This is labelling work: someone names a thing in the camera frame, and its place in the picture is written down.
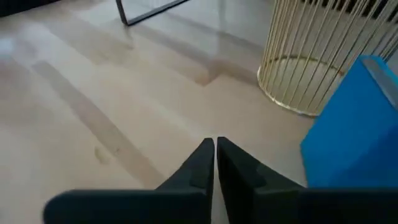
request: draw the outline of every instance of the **blue box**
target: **blue box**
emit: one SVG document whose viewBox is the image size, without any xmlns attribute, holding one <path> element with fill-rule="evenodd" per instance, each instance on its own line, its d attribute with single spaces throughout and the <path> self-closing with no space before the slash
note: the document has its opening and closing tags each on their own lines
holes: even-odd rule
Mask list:
<svg viewBox="0 0 398 224">
<path fill-rule="evenodd" d="M 309 187 L 398 186 L 398 78 L 355 61 L 301 143 Z"/>
</svg>

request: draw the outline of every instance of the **black frame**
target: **black frame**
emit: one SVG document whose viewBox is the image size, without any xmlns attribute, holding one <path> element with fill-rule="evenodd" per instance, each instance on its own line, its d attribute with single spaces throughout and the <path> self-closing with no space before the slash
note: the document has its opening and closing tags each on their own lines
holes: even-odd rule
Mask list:
<svg viewBox="0 0 398 224">
<path fill-rule="evenodd" d="M 178 5 L 180 5 L 180 4 L 182 4 L 182 3 L 186 2 L 186 1 L 189 1 L 189 0 L 175 0 L 175 1 L 172 1 L 172 2 L 170 2 L 168 4 L 165 4 L 163 6 L 157 7 L 157 8 L 155 8 L 155 9 L 149 11 L 149 12 L 146 12 L 146 13 L 144 13 L 144 14 L 142 14 L 140 16 L 137 16 L 137 17 L 135 17 L 133 19 L 130 19 L 130 20 L 127 20 L 127 18 L 126 18 L 126 13 L 124 12 L 124 9 L 123 9 L 122 0 L 116 0 L 116 4 L 118 5 L 120 19 L 122 20 L 123 24 L 126 25 L 126 26 L 133 26 L 133 25 L 135 25 L 135 24 L 137 24 L 139 22 L 142 22 L 142 21 L 144 21 L 146 19 L 149 19 L 152 16 L 156 16 L 156 15 L 158 15 L 158 14 L 160 14 L 162 12 L 165 12 L 165 11 L 175 7 L 175 6 L 178 6 Z"/>
</svg>

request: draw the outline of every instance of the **black object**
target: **black object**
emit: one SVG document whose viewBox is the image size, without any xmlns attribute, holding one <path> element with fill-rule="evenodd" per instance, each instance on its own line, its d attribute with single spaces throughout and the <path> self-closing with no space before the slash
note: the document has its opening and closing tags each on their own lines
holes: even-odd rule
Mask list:
<svg viewBox="0 0 398 224">
<path fill-rule="evenodd" d="M 396 189 L 305 189 L 226 138 L 217 160 L 229 222 L 398 223 Z"/>
<path fill-rule="evenodd" d="M 308 3 L 313 4 L 314 1 L 316 4 L 319 0 L 309 0 Z M 346 4 L 346 2 L 349 1 L 347 4 L 346 12 L 351 13 L 354 9 L 354 5 L 359 0 L 322 0 L 322 6 L 325 7 L 329 1 L 333 1 L 332 8 L 335 8 L 336 5 L 339 4 L 337 6 L 337 10 L 341 10 L 343 8 L 343 6 Z M 380 2 L 377 2 L 376 0 L 369 0 L 368 2 L 366 2 L 362 16 L 368 16 L 369 13 L 371 12 L 373 6 L 376 3 L 378 3 L 378 6 L 375 8 L 374 13 L 372 15 L 373 19 L 377 19 L 379 17 L 380 13 L 382 12 L 382 10 L 385 8 L 388 1 L 391 1 L 391 0 L 380 0 Z M 387 20 L 391 21 L 397 13 L 398 13 L 398 7 L 395 6 L 394 10 L 391 12 L 391 14 Z"/>
<path fill-rule="evenodd" d="M 144 14 L 142 14 L 140 16 L 137 16 L 137 17 L 135 17 L 133 19 L 130 19 L 130 20 L 127 20 L 127 18 L 126 18 L 126 13 L 124 12 L 124 9 L 123 9 L 122 0 L 116 0 L 116 4 L 118 5 L 120 18 L 121 18 L 122 22 L 124 23 L 124 25 L 132 26 L 132 25 L 137 24 L 137 23 L 139 23 L 141 21 L 149 19 L 152 16 L 156 16 L 156 15 L 158 15 L 158 14 L 164 12 L 164 11 L 167 11 L 167 10 L 169 10 L 169 9 L 175 7 L 175 6 L 178 6 L 178 5 L 180 5 L 180 4 L 182 4 L 182 3 L 186 2 L 186 1 L 189 1 L 189 0 L 174 0 L 174 1 L 170 2 L 170 3 L 168 3 L 168 4 L 165 4 L 163 6 L 157 7 L 156 9 L 153 9 L 153 10 L 147 12 L 147 13 L 144 13 Z"/>
<path fill-rule="evenodd" d="M 43 6 L 59 0 L 0 0 L 0 17 Z"/>
<path fill-rule="evenodd" d="M 45 223 L 211 223 L 214 143 L 205 139 L 156 190 L 72 190 L 46 204 Z"/>
<path fill-rule="evenodd" d="M 293 223 L 296 192 L 302 186 L 223 137 L 218 138 L 217 161 L 230 224 Z"/>
</svg>

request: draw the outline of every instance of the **gold wire cage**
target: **gold wire cage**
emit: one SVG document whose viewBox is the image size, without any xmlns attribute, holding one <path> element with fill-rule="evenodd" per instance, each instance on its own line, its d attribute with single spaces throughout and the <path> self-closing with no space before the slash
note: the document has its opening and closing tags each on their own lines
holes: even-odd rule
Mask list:
<svg viewBox="0 0 398 224">
<path fill-rule="evenodd" d="M 284 108 L 319 115 L 358 55 L 396 51 L 397 9 L 398 0 L 275 0 L 260 87 Z"/>
</svg>

